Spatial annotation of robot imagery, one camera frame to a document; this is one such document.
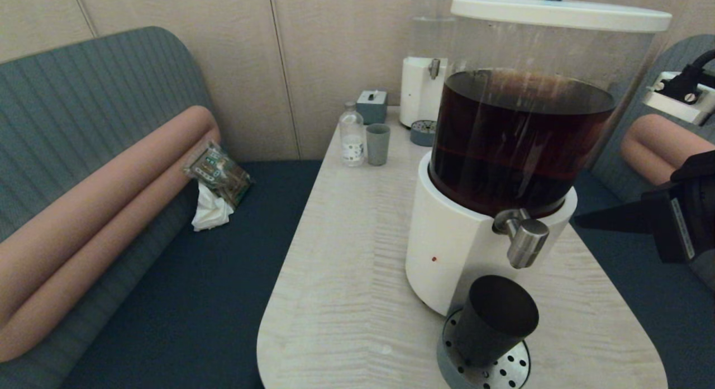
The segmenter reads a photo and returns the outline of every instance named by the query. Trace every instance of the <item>dark brown liquid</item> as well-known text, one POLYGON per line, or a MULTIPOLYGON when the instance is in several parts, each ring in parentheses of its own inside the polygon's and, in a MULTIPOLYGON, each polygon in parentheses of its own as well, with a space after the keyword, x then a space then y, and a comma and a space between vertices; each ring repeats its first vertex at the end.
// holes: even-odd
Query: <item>dark brown liquid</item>
POLYGON ((561 206, 614 107, 602 89, 557 75, 455 73, 442 91, 430 177, 478 213, 545 216, 561 206))

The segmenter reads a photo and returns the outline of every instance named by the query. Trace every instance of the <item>crumpled tissue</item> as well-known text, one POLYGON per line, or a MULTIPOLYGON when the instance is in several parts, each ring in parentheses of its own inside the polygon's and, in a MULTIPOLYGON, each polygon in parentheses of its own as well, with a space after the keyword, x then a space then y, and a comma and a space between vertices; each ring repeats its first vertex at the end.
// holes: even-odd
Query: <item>crumpled tissue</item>
POLYGON ((196 215, 191 221, 194 231, 212 229, 228 222, 233 209, 224 198, 216 196, 207 186, 199 182, 199 203, 196 215))

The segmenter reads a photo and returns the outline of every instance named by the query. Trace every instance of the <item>black cup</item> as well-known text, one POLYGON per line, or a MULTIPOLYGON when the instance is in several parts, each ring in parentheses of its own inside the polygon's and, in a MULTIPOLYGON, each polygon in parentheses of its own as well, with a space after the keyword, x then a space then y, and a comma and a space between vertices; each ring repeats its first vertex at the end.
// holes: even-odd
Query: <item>black cup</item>
POLYGON ((465 360, 485 367, 536 330, 538 309, 520 285, 501 276, 472 283, 455 330, 455 346, 465 360))

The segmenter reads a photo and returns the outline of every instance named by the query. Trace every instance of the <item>gray tissue box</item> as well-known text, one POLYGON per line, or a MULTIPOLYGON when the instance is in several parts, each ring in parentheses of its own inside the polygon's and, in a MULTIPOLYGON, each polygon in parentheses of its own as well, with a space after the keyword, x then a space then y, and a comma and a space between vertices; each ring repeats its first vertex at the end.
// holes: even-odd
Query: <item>gray tissue box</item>
POLYGON ((384 124, 388 114, 388 92, 366 89, 357 99, 357 111, 363 116, 366 125, 384 124))

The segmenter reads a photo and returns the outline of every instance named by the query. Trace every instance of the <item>drip tray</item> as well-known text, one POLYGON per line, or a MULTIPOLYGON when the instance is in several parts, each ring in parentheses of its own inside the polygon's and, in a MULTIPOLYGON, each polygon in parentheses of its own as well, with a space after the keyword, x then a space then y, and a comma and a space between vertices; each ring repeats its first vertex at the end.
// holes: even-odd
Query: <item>drip tray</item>
POLYGON ((455 330, 462 310, 447 318, 442 340, 437 344, 437 364, 452 389, 512 389, 529 378, 531 358, 522 341, 488 367, 469 366, 454 346, 455 330))

